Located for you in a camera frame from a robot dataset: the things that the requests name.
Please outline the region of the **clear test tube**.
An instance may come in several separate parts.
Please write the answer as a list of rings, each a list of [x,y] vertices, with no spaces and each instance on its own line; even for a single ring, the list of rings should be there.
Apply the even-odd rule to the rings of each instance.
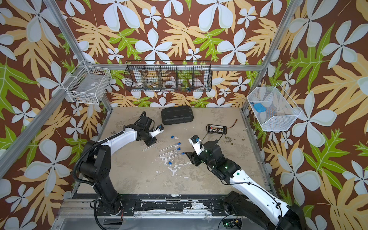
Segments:
[[[175,154],[175,155],[166,157],[166,158],[162,158],[162,160],[164,161],[164,160],[168,160],[168,159],[171,159],[171,158],[174,158],[174,157],[178,157],[178,156],[182,156],[181,153],[178,153],[178,154]]]
[[[176,143],[176,144],[174,144],[174,145],[171,145],[171,146],[168,146],[168,147],[166,147],[166,148],[163,148],[163,149],[161,149],[161,150],[160,150],[160,152],[165,151],[165,150],[168,150],[168,149],[171,149],[171,148],[176,148],[176,147],[180,146],[180,145],[177,145],[177,144],[178,144],[178,143]]]
[[[163,157],[163,156],[166,156],[166,155],[170,155],[172,153],[177,153],[179,151],[177,151],[176,149],[175,150],[172,150],[172,151],[169,151],[169,152],[166,152],[166,153],[163,153],[163,154],[160,154],[158,157]]]
[[[145,149],[143,149],[142,151],[147,151],[148,149],[152,148],[153,146],[155,146],[155,145],[157,145],[157,144],[159,144],[159,143],[161,143],[161,141],[158,141],[158,142],[156,142],[156,143],[152,144],[151,146],[146,147],[146,148],[145,148]]]

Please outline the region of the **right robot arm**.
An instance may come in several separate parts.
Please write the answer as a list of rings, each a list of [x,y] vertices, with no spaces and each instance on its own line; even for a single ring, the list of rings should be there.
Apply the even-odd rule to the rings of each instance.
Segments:
[[[227,214],[247,217],[265,230],[308,229],[301,207],[290,206],[262,188],[237,163],[225,158],[216,140],[202,143],[194,135],[188,141],[194,149],[185,153],[191,163],[204,163],[223,185],[236,189],[223,200]]]

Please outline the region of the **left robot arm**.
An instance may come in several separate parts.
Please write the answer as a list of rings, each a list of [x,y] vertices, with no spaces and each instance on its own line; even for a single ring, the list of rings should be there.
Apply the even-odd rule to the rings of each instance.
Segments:
[[[135,123],[100,141],[89,141],[74,165],[72,177],[76,182],[90,185],[98,195],[99,205],[110,214],[121,210],[121,199],[110,179],[111,156],[124,146],[143,141],[150,147],[156,143],[156,136],[163,133],[164,126],[151,127],[154,121],[142,112]]]

